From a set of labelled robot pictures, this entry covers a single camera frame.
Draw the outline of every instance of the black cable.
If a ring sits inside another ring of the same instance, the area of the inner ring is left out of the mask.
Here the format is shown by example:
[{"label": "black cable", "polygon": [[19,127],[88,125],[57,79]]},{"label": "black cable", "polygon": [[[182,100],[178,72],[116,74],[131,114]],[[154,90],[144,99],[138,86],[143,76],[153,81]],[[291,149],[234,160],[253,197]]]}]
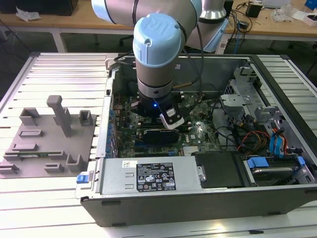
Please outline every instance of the black cable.
[{"label": "black cable", "polygon": [[234,139],[229,138],[229,136],[232,136],[232,134],[230,134],[230,135],[224,135],[224,134],[220,133],[219,131],[217,131],[217,132],[216,132],[216,134],[217,134],[217,135],[220,135],[220,136],[222,136],[222,137],[224,137],[224,138],[226,138],[226,140],[230,140],[233,144],[235,144],[235,145],[236,145],[235,140],[234,140]]},{"label": "black cable", "polygon": [[216,108],[216,105],[217,105],[217,103],[219,103],[220,102],[220,98],[218,98],[218,100],[213,104],[213,106],[212,106],[212,110],[211,110],[211,120],[212,120],[212,118],[213,118],[213,112],[214,112],[214,110],[215,110],[215,108]]},{"label": "black cable", "polygon": [[119,63],[119,64],[124,64],[124,65],[128,65],[128,66],[134,67],[134,63],[128,63],[128,62],[120,60],[121,58],[123,58],[125,56],[128,56],[131,53],[133,53],[133,50],[129,51],[129,52],[127,52],[127,53],[125,53],[125,54],[123,54],[121,56],[118,56],[118,57],[114,58],[113,61],[116,62],[116,63]]},{"label": "black cable", "polygon": [[187,52],[187,50],[186,50],[185,48],[183,49],[183,52],[185,53],[185,55],[186,55],[187,58],[189,59],[190,63],[192,64],[192,66],[193,66],[193,68],[194,68],[194,70],[195,70],[195,72],[196,72],[196,74],[197,74],[197,77],[191,82],[191,84],[193,85],[194,83],[196,83],[196,82],[199,80],[199,78],[202,76],[203,72],[202,72],[202,70],[200,70],[200,72],[198,72],[198,69],[197,69],[197,67],[196,67],[196,65],[195,65],[195,63],[194,63],[194,61],[193,61],[193,59],[192,59],[191,56],[188,54],[188,52]]},{"label": "black cable", "polygon": [[4,50],[4,52],[5,52],[7,55],[11,55],[11,56],[15,56],[15,57],[20,58],[20,60],[22,60],[22,61],[19,61],[19,59],[14,58],[14,59],[15,59],[16,61],[18,61],[19,63],[23,63],[23,64],[24,64],[24,63],[26,62],[26,59],[24,59],[22,56],[19,56],[19,55],[17,55],[17,54],[8,52],[8,51],[6,50],[6,48],[5,48],[5,46],[3,45],[3,42],[0,42],[0,44],[1,44],[1,46],[2,46],[2,48],[3,48],[3,50]]},{"label": "black cable", "polygon": [[198,102],[201,100],[202,98],[202,95],[203,95],[203,79],[202,79],[202,74],[203,74],[203,71],[204,71],[204,64],[205,64],[205,61],[204,61],[204,45],[203,45],[203,37],[202,37],[202,33],[200,31],[200,28],[199,28],[199,25],[197,24],[196,26],[197,28],[197,32],[198,32],[198,36],[199,36],[199,42],[200,42],[200,48],[201,48],[201,51],[202,51],[202,65],[201,65],[201,70],[200,70],[200,74],[199,74],[199,95],[198,95],[198,98],[197,100],[195,101],[195,103],[190,107],[190,110],[194,109],[195,106],[197,106]]},{"label": "black cable", "polygon": [[26,44],[24,44],[24,42],[1,20],[0,18],[0,22],[2,23],[3,26],[5,26],[20,42],[21,44],[29,51],[29,52],[32,52],[30,50],[29,47],[26,46]]},{"label": "black cable", "polygon": [[249,6],[249,3],[250,3],[250,1],[242,2],[242,3],[240,3],[240,4],[238,4],[238,5],[236,6],[236,9],[239,10],[239,9],[241,9],[241,8],[244,7],[244,6]]},{"label": "black cable", "polygon": [[231,37],[228,40],[226,48],[228,47],[228,45],[230,45],[230,42],[232,41],[234,33],[236,32],[236,29],[237,29],[237,22],[236,22],[237,13],[231,11],[230,16],[232,16],[232,18],[233,18],[234,29],[233,29]]},{"label": "black cable", "polygon": [[313,67],[315,66],[315,64],[317,63],[317,60],[312,64],[312,66],[309,68],[309,70],[307,71],[307,73],[305,74],[306,76],[308,76],[308,74],[311,72],[311,70],[313,69]]},{"label": "black cable", "polygon": [[252,22],[251,18],[248,17],[246,14],[244,14],[244,13],[241,12],[241,11],[238,11],[238,10],[232,10],[232,11],[233,11],[233,12],[238,12],[238,13],[244,15],[246,18],[248,18],[248,20],[249,20],[250,23],[251,23],[251,26],[250,26],[250,29],[249,29],[249,30],[246,30],[246,31],[241,31],[240,29],[238,29],[238,30],[239,30],[241,33],[248,33],[249,31],[251,31],[251,29],[252,29],[252,27],[253,27],[253,22]]}]

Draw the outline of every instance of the power supply label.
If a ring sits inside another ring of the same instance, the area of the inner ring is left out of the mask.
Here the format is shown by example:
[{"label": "power supply label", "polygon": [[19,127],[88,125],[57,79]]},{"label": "power supply label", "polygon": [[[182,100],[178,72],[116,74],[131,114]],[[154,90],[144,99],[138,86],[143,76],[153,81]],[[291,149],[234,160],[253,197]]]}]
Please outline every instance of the power supply label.
[{"label": "power supply label", "polygon": [[137,190],[139,192],[176,190],[173,163],[137,164]]}]

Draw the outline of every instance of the red wire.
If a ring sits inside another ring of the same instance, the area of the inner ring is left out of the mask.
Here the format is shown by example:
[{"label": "red wire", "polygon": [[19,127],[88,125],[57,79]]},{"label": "red wire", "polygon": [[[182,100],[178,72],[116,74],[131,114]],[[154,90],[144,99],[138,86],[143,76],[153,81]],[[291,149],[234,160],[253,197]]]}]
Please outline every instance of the red wire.
[{"label": "red wire", "polygon": [[252,133],[255,134],[256,132],[257,132],[257,133],[264,134],[267,138],[270,139],[269,135],[268,135],[266,132],[264,132],[264,131],[259,131],[259,130],[255,130],[255,131],[250,131],[250,132],[243,138],[242,143],[248,138],[248,136],[249,136],[250,134],[252,134]]}]

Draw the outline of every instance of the wooden table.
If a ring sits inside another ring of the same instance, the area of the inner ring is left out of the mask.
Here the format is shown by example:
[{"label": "wooden table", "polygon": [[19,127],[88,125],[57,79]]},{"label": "wooden table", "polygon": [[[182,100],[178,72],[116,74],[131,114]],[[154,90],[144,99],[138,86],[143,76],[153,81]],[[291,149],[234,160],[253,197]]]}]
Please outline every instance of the wooden table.
[{"label": "wooden table", "polygon": [[[306,0],[292,0],[292,4],[299,10],[307,10]],[[245,0],[235,0],[233,8]],[[240,9],[245,13],[246,7]],[[263,9],[258,18],[252,18],[253,27],[245,36],[246,39],[284,40],[284,41],[317,41],[317,27],[310,27],[302,21],[294,19],[291,22],[274,22],[271,18],[272,9]],[[57,50],[66,52],[61,33],[88,33],[88,34],[127,34],[132,35],[133,29],[108,23],[96,17],[90,0],[79,0],[77,9],[72,16],[41,15],[41,20],[25,22],[15,14],[0,14],[0,19],[13,31],[50,32],[53,35]],[[238,13],[239,20],[249,21]],[[0,26],[0,31],[7,30]],[[233,27],[229,25],[223,35],[225,43],[231,37]],[[224,48],[217,50],[222,54]]]}]

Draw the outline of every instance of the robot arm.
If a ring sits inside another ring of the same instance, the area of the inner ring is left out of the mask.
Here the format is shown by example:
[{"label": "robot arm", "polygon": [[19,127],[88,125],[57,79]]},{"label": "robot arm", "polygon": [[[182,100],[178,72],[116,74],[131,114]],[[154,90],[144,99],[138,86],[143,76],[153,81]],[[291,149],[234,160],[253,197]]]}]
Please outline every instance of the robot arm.
[{"label": "robot arm", "polygon": [[[215,17],[224,17],[223,2],[203,0],[202,5],[201,0],[92,0],[99,18],[134,27],[133,52],[140,96],[134,106],[139,114],[154,118],[159,115],[167,129],[184,123],[182,112],[170,93],[175,61],[199,21],[202,27],[207,25],[204,31],[210,31],[210,26],[217,28],[217,24],[223,22],[214,21]],[[197,39],[191,36],[190,45],[199,44]]]}]

